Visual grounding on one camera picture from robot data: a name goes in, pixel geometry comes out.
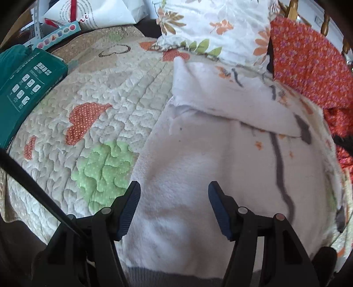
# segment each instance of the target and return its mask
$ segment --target wooden spindle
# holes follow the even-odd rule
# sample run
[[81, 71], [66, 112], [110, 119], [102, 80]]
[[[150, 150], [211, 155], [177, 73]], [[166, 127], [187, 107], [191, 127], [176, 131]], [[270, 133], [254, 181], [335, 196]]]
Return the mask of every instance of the wooden spindle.
[[291, 0], [289, 2], [289, 6], [287, 8], [285, 17], [290, 20], [296, 21], [297, 16], [298, 16], [298, 0]]
[[349, 50], [350, 50], [349, 43], [346, 38], [343, 38], [343, 49], [342, 49], [342, 55], [347, 55]]
[[324, 13], [324, 22], [321, 25], [321, 34], [323, 34], [325, 37], [327, 36], [329, 32], [329, 22], [330, 22], [330, 16], [326, 13]]
[[287, 6], [283, 5], [281, 1], [278, 1], [278, 4], [280, 5], [281, 12], [285, 15], [287, 12]]

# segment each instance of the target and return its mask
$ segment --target green leaf print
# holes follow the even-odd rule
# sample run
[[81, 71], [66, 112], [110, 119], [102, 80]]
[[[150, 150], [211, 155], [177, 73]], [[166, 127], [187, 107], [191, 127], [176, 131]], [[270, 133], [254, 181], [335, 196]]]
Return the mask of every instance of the green leaf print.
[[196, 43], [196, 41], [193, 41], [189, 46], [189, 50], [191, 52], [193, 52], [193, 51], [195, 51], [196, 47], [197, 47], [197, 43]]
[[218, 57], [220, 55], [221, 51], [222, 51], [222, 47], [218, 47], [218, 48], [215, 48], [212, 51], [208, 52], [207, 54], [209, 54], [210, 56]]
[[198, 53], [198, 54], [204, 54], [206, 52], [206, 50], [208, 49], [209, 45], [210, 45], [210, 40], [209, 39], [205, 39], [198, 45], [198, 47], [195, 50], [195, 52]]

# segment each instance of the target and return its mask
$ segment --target printed icons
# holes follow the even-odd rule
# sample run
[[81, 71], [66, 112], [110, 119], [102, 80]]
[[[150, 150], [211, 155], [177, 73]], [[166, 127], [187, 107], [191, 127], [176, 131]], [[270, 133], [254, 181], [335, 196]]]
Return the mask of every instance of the printed icons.
[[22, 78], [22, 80], [25, 82], [29, 79], [29, 75], [28, 74], [25, 74], [24, 77]]
[[20, 90], [19, 92], [18, 92], [18, 94], [16, 95], [16, 97], [17, 98], [22, 98], [22, 96], [24, 95], [24, 91], [23, 90]]
[[31, 79], [28, 83], [27, 83], [27, 86], [29, 86], [29, 87], [31, 87], [33, 84], [34, 84], [34, 80], [33, 79]]
[[16, 84], [13, 88], [12, 88], [12, 91], [13, 92], [16, 92], [18, 90], [20, 86], [18, 84]]
[[29, 101], [29, 97], [28, 97], [28, 96], [25, 96], [25, 97], [23, 98], [23, 100], [21, 101], [21, 103], [22, 103], [23, 105], [25, 105], [25, 104], [27, 104], [28, 101]]
[[41, 88], [40, 85], [35, 85], [35, 87], [32, 89], [33, 92], [37, 92]]
[[38, 49], [43, 49], [44, 46], [48, 46], [50, 43], [52, 42], [59, 42], [61, 39], [60, 37], [62, 37], [64, 34], [67, 34], [71, 31], [74, 31], [76, 29], [76, 25], [72, 24], [70, 25], [70, 27], [66, 27], [64, 30], [56, 30], [55, 33], [51, 34], [48, 36], [48, 38], [45, 38], [44, 41], [39, 42], [37, 44], [37, 48]]

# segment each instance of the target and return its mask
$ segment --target white wall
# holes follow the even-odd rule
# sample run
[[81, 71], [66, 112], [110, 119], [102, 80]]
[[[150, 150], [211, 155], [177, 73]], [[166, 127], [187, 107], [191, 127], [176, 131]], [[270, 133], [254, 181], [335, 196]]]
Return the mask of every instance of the white wall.
[[[289, 4], [289, 0], [280, 1], [285, 5]], [[314, 30], [320, 32], [321, 26], [315, 23], [315, 17], [318, 16], [323, 21], [324, 10], [318, 4], [316, 4], [316, 2], [313, 0], [299, 0], [298, 13], [311, 24], [311, 27]], [[330, 19], [329, 22], [329, 32], [326, 38], [338, 49], [338, 51], [342, 52], [343, 34], [332, 19]], [[352, 50], [349, 51], [348, 56], [350, 59], [353, 59]]]

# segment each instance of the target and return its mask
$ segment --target white bag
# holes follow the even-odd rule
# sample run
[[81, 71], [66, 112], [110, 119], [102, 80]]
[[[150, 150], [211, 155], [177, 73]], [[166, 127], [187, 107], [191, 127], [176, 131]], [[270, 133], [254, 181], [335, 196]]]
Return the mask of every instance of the white bag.
[[[82, 30], [136, 24], [147, 16], [143, 0], [77, 0], [76, 20]], [[59, 0], [44, 18], [58, 25], [70, 22], [71, 0]]]

